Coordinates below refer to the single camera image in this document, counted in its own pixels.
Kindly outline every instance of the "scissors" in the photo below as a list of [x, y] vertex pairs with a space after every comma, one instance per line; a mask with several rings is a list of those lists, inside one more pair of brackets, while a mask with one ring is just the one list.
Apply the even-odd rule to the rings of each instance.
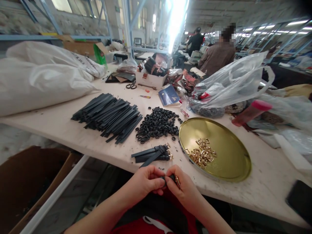
[[126, 85], [127, 89], [136, 89], [136, 80], [134, 80], [131, 84]]

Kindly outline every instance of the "white box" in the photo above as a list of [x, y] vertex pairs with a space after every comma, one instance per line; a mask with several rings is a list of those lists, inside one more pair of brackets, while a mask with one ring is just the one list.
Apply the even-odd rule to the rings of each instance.
[[167, 75], [164, 77], [162, 76], [155, 76], [151, 74], [146, 74], [142, 72], [136, 72], [136, 85], [143, 84], [146, 86], [155, 87], [157, 90], [160, 90], [163, 86]]

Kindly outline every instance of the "brown jacket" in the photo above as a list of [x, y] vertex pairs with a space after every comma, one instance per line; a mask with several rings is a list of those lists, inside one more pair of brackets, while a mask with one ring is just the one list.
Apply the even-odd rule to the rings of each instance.
[[198, 68], [211, 76], [234, 61], [235, 48], [229, 44], [216, 44], [207, 49], [198, 62]]

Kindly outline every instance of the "pink lid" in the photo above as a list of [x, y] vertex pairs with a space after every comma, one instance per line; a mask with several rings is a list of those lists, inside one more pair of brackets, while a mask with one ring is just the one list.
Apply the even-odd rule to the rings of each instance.
[[255, 100], [251, 105], [261, 111], [268, 111], [272, 109], [272, 105], [270, 103], [261, 100]]

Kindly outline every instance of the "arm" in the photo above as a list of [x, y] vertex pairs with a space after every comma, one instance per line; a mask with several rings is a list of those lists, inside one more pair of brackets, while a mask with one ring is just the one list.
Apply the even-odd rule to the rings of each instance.
[[185, 50], [187, 50], [187, 49], [188, 49], [188, 46], [192, 43], [192, 38], [193, 38], [193, 37], [190, 37], [190, 38], [189, 38]]
[[234, 51], [234, 53], [232, 54], [232, 56], [230, 57], [230, 60], [228, 61], [228, 63], [227, 63], [226, 65], [228, 65], [228, 64], [230, 64], [230, 63], [232, 63], [232, 62], [234, 62], [234, 58], [235, 58], [235, 51]]
[[202, 55], [201, 59], [198, 61], [198, 69], [200, 69], [202, 67], [202, 65], [204, 64], [204, 62], [207, 60], [208, 58], [208, 51], [209, 49], [206, 50], [206, 52]]
[[[175, 174], [179, 178], [179, 189], [168, 176]], [[211, 234], [235, 234], [218, 212], [204, 199], [195, 187], [191, 178], [177, 165], [170, 167], [166, 173], [169, 190], [178, 198], [180, 203], [194, 215]]]
[[103, 201], [90, 214], [65, 231], [65, 234], [109, 233], [123, 214], [151, 191], [163, 195], [164, 172], [153, 165], [140, 168], [116, 193]]

